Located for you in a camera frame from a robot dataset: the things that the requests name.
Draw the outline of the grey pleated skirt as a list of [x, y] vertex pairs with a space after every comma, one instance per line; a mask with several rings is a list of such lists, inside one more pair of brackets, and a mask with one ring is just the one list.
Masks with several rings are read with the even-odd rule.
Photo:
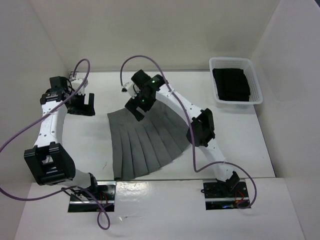
[[141, 121], [126, 108], [107, 114], [114, 179], [129, 181], [149, 175], [177, 159], [189, 147], [185, 121], [156, 101]]

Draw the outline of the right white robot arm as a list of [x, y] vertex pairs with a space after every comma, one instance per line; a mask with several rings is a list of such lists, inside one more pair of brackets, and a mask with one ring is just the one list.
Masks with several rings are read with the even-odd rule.
[[239, 175], [227, 164], [215, 134], [213, 113], [202, 109], [179, 94], [160, 74], [150, 77], [143, 70], [137, 71], [131, 80], [122, 85], [122, 91], [130, 95], [125, 107], [141, 121], [144, 113], [153, 109], [156, 102], [169, 107], [188, 125], [187, 140], [193, 148], [199, 148], [211, 164], [217, 180], [220, 196], [229, 197], [236, 190]]

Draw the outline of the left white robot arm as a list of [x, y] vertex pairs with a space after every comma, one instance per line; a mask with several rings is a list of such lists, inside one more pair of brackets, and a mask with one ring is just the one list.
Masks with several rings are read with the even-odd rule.
[[97, 180], [93, 174], [76, 169], [74, 160], [63, 147], [63, 128], [67, 114], [95, 115], [95, 95], [90, 93], [85, 103], [88, 82], [80, 78], [70, 81], [55, 76], [49, 81], [50, 88], [40, 98], [45, 119], [33, 147], [25, 150], [24, 160], [38, 185], [79, 186], [82, 195], [93, 200], [100, 193]]

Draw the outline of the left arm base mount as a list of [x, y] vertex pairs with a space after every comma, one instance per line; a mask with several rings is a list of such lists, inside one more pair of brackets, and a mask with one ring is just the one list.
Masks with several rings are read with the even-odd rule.
[[[64, 192], [69, 196], [69, 213], [98, 213], [100, 211], [96, 201], [87, 193], [76, 189], [64, 189]], [[97, 192], [92, 194], [106, 212], [114, 212], [116, 197], [115, 181], [98, 181]]]

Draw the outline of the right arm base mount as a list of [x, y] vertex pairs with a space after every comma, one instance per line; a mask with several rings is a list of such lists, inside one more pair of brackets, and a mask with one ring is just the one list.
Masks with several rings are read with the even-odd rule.
[[241, 180], [230, 193], [223, 193], [217, 181], [203, 181], [200, 192], [204, 195], [205, 209], [231, 210], [250, 205], [247, 184]]

